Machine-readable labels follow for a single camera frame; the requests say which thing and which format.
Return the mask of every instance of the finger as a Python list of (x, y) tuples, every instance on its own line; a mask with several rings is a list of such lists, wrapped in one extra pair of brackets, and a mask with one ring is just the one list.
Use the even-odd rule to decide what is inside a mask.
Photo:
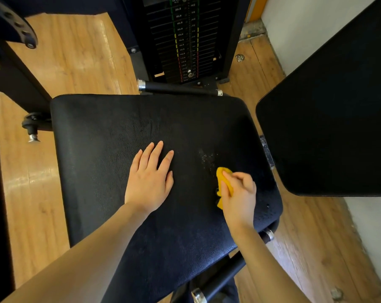
[(154, 148), (154, 143), (152, 142), (144, 150), (143, 155), (141, 156), (141, 159), (140, 159), (139, 170), (145, 170), (145, 168), (147, 168), (148, 159), (150, 158), (150, 154), (153, 148)]
[(160, 171), (163, 174), (167, 174), (169, 170), (169, 166), (171, 165), (173, 158), (173, 150), (169, 151), (168, 154), (165, 156), (163, 161), (160, 164), (160, 167), (158, 168), (158, 171)]
[(223, 171), (223, 176), (230, 182), (231, 186), (233, 188), (242, 188), (243, 185), (242, 185), (242, 182), (237, 179), (236, 177), (233, 177), (231, 174)]
[(150, 159), (148, 160), (147, 168), (152, 170), (157, 170), (158, 158), (160, 157), (161, 151), (163, 150), (163, 141), (158, 142), (157, 146), (151, 152)]
[(233, 177), (236, 177), (242, 181), (243, 186), (249, 191), (254, 191), (254, 181), (248, 173), (244, 172), (234, 172)]
[(165, 193), (168, 196), (173, 186), (173, 172), (172, 170), (168, 172), (167, 178), (165, 179)]
[(139, 169), (139, 163), (142, 154), (143, 150), (140, 149), (140, 151), (138, 151), (137, 154), (134, 156), (133, 163), (130, 167), (130, 173), (137, 172), (137, 170)]
[(227, 200), (230, 198), (230, 190), (228, 189), (228, 186), (224, 181), (221, 181), (221, 197), (223, 200)]

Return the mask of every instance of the wooden floor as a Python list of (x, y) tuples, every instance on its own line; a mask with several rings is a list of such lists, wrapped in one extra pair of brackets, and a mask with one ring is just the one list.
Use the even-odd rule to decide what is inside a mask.
[[(107, 14), (29, 18), (39, 38), (36, 50), (11, 44), (52, 97), (66, 93), (136, 94), (130, 57)], [(240, 42), (230, 83), (221, 89), (243, 99), (255, 117), (256, 103), (283, 78), (267, 37)], [(28, 144), (21, 128), (26, 112), (0, 94), (0, 160), (16, 286), (68, 248), (60, 180), (51, 132)], [(381, 303), (381, 284), (363, 253), (342, 199), (298, 197), (275, 173), (284, 213), (269, 249), (312, 302)], [(236, 276), (241, 302), (260, 302), (247, 268)]]

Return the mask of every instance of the seat cushion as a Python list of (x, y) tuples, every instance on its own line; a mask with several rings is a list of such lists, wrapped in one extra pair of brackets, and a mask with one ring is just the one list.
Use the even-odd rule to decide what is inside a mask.
[(51, 102), (70, 244), (124, 203), (139, 149), (164, 141), (175, 151), (167, 200), (134, 234), (104, 302), (156, 302), (236, 246), (215, 205), (216, 168), (250, 173), (257, 231), (282, 202), (250, 113), (238, 98), (172, 95), (63, 95)]

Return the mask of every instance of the hand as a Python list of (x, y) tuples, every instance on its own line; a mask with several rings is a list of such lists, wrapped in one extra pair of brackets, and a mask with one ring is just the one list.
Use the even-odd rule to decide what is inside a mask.
[(173, 173), (168, 172), (173, 150), (168, 152), (157, 169), (163, 145), (164, 143), (160, 141), (153, 150), (152, 142), (144, 152), (140, 150), (133, 159), (128, 176), (124, 203), (136, 204), (147, 214), (161, 206), (173, 185)]
[(228, 174), (223, 171), (223, 175), (234, 189), (233, 195), (230, 196), (227, 185), (221, 181), (224, 218), (231, 236), (236, 240), (234, 237), (246, 229), (254, 228), (256, 184), (247, 173)]

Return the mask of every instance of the person's left arm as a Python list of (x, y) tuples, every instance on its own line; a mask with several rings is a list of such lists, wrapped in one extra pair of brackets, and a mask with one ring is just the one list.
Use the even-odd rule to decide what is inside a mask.
[(173, 151), (157, 169), (163, 143), (134, 157), (124, 205), (99, 229), (15, 290), (3, 302), (100, 302), (137, 228), (167, 198)]

